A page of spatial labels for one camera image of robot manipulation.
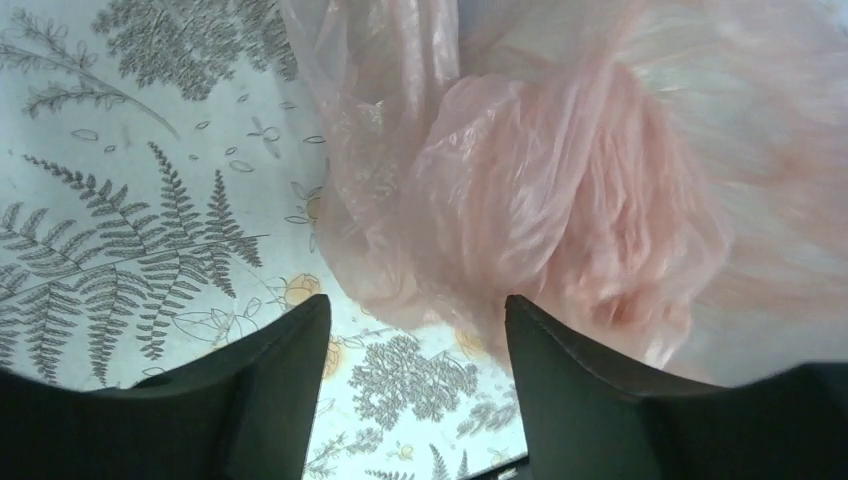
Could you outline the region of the pink plastic trash bag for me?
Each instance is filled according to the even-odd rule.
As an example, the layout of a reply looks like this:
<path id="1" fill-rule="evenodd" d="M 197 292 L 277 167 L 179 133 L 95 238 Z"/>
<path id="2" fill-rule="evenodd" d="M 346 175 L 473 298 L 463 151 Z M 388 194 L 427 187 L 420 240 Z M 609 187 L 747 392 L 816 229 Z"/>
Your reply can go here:
<path id="1" fill-rule="evenodd" d="M 847 357 L 843 1 L 285 1 L 345 293 L 739 384 Z"/>

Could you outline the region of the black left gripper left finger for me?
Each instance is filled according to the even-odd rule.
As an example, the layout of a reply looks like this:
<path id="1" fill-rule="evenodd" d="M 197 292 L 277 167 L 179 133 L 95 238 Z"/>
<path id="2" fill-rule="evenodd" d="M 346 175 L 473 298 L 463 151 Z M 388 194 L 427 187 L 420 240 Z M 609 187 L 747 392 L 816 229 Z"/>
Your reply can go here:
<path id="1" fill-rule="evenodd" d="M 326 295 L 128 389 L 1 376 L 5 479 L 299 479 L 331 329 Z"/>

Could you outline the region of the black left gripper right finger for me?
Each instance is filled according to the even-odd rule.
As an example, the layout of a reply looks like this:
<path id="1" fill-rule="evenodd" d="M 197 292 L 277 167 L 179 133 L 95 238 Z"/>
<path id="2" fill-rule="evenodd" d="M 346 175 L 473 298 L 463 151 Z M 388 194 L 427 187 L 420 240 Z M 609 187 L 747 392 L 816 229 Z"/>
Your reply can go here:
<path id="1" fill-rule="evenodd" d="M 630 358 L 530 300 L 505 327 L 535 479 L 843 479 L 847 367 L 725 388 Z"/>

